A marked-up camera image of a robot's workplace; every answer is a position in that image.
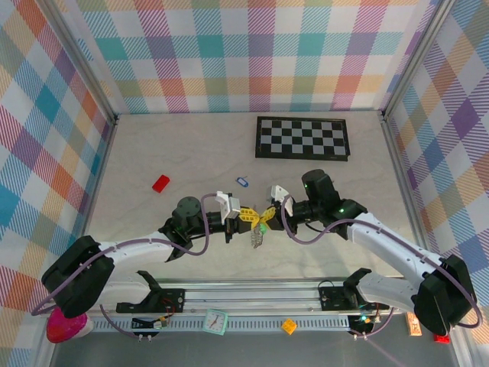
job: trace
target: pastel checkered wall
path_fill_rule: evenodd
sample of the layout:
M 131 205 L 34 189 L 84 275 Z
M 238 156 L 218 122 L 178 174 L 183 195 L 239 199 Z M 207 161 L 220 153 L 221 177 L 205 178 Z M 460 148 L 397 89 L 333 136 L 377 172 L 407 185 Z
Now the pastel checkered wall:
M 438 0 L 57 0 L 122 113 L 378 109 Z
M 38 280 L 79 236 L 109 126 L 34 0 L 0 0 L 0 366 L 25 366 Z
M 489 315 L 489 2 L 459 0 L 392 127 L 431 246 L 461 256 Z M 489 326 L 474 331 L 489 343 Z

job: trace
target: gray floor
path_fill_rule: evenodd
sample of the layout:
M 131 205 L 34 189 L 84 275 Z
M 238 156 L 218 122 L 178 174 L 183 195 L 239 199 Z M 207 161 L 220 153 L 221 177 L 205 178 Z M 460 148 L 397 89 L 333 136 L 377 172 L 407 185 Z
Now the gray floor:
M 342 332 L 171 333 L 138 343 L 118 333 L 92 333 L 56 347 L 51 367 L 97 366 L 457 366 L 451 345 L 424 330 L 407 335 L 405 316 L 394 317 L 367 342 Z

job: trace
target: chessboard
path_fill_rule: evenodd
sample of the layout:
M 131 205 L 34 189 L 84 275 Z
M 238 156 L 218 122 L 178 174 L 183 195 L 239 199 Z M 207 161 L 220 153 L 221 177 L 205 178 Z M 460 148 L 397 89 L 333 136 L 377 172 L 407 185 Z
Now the chessboard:
M 256 158 L 347 161 L 346 121 L 258 117 Z

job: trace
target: plaid wall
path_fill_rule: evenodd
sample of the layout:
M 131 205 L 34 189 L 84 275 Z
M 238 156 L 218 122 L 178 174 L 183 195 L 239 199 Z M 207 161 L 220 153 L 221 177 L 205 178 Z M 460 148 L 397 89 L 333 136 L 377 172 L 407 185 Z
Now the plaid wall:
M 80 234 L 109 128 L 34 0 L 0 9 L 0 366 L 17 367 L 38 279 Z
M 437 1 L 57 4 L 114 109 L 152 113 L 377 109 Z
M 489 1 L 459 0 L 392 127 L 431 246 L 461 256 L 489 315 Z M 474 331 L 489 343 L 489 326 Z

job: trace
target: red block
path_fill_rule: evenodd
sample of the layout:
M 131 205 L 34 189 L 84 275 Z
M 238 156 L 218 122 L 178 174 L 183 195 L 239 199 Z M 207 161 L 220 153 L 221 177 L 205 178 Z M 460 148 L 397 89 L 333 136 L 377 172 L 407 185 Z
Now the red block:
M 433 334 L 435 337 L 435 341 L 437 343 L 443 343 L 443 344 L 449 344 L 450 343 L 450 336 L 441 336 L 441 335 L 436 335 Z
M 168 185 L 169 182 L 170 178 L 162 174 L 161 177 L 158 178 L 158 181 L 154 183 L 153 190 L 155 190 L 157 193 L 160 193 Z

